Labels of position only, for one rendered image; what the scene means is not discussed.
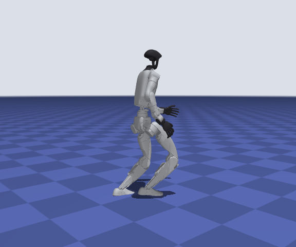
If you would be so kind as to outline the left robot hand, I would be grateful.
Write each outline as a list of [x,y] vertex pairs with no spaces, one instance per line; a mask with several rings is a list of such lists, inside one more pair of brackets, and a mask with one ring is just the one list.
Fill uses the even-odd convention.
[[[163,114],[167,114],[167,115],[171,115],[171,116],[175,116],[175,115],[173,115],[173,114],[176,114],[176,115],[178,115],[177,113],[174,113],[174,112],[178,112],[178,111],[175,111],[175,110],[179,110],[179,109],[177,109],[177,108],[171,108],[171,107],[175,107],[175,105],[171,105],[171,106],[169,106],[169,107],[166,107],[166,108],[163,108],[163,107],[160,107],[161,109],[164,109],[164,112],[163,112]],[[173,111],[173,112],[172,112]],[[171,114],[172,113],[172,114]],[[178,112],[179,113],[179,112]],[[175,117],[177,117],[177,116],[175,116]]]

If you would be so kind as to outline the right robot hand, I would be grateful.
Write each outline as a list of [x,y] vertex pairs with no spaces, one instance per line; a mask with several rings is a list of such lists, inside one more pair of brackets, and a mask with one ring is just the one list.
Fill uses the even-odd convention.
[[166,134],[168,135],[167,138],[169,138],[173,135],[174,129],[172,128],[173,125],[170,122],[165,121],[164,118],[163,118],[162,122],[160,122],[158,119],[156,119],[156,121],[159,125],[162,125],[164,131],[166,131]]

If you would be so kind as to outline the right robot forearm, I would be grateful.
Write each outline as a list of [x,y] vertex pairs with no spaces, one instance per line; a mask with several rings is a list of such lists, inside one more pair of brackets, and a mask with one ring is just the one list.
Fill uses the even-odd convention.
[[156,103],[156,98],[155,94],[153,92],[150,92],[150,103],[148,103],[148,107],[150,108],[152,117],[156,120],[158,119],[160,122],[163,121],[163,116],[160,114],[158,108],[157,108],[157,103]]

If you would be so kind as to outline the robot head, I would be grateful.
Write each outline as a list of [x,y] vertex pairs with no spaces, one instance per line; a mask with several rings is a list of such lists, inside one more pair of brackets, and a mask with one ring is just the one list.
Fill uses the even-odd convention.
[[[153,69],[157,68],[159,58],[161,58],[162,55],[158,51],[150,49],[150,50],[145,52],[144,57],[146,57],[150,61],[152,61],[152,65],[146,66],[146,68],[144,70],[151,70],[152,68]],[[156,61],[156,64],[155,64],[155,61]]]

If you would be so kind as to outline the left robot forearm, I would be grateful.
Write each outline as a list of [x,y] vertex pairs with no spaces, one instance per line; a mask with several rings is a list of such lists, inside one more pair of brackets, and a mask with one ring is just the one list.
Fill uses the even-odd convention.
[[[159,110],[160,114],[163,114],[163,112],[164,112],[164,109],[161,109],[161,108],[159,108],[159,107],[157,107],[157,108],[158,108],[158,110]],[[150,109],[150,108],[147,108],[147,109]]]

